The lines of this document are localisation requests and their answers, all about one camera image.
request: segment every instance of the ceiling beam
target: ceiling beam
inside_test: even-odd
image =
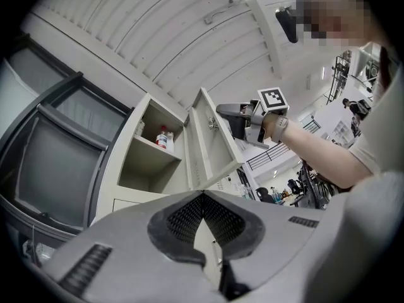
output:
[[[261,33],[264,36],[266,47],[270,52],[270,58],[275,77],[282,79],[282,67],[280,62],[280,53],[273,38],[273,32],[267,13],[265,13],[265,4],[262,0],[245,0],[250,7],[252,14],[258,22]]]

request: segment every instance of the forearm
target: forearm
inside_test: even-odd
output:
[[[372,175],[348,150],[330,143],[289,121],[281,142],[317,172],[336,185],[347,188]]]

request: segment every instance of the wristwatch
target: wristwatch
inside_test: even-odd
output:
[[[279,116],[275,123],[275,129],[273,130],[271,140],[274,143],[279,143],[282,134],[287,127],[289,119],[283,116]]]

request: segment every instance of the glass panel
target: glass panel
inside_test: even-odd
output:
[[[82,227],[99,156],[100,150],[37,114],[6,154],[0,168],[0,192],[59,223]]]
[[[62,74],[27,48],[13,54],[9,63],[21,79],[39,94],[64,79]]]
[[[37,94],[13,71],[7,61],[0,69],[0,138]]]
[[[124,114],[84,88],[75,91],[56,109],[80,126],[109,141],[114,139],[124,120]]]

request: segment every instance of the cabinet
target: cabinet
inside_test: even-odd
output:
[[[185,121],[146,95],[128,118],[102,179],[97,219],[130,205],[207,189],[243,163],[224,120],[201,89]],[[140,120],[141,136],[134,132]],[[174,153],[155,144],[161,127],[174,133]]]

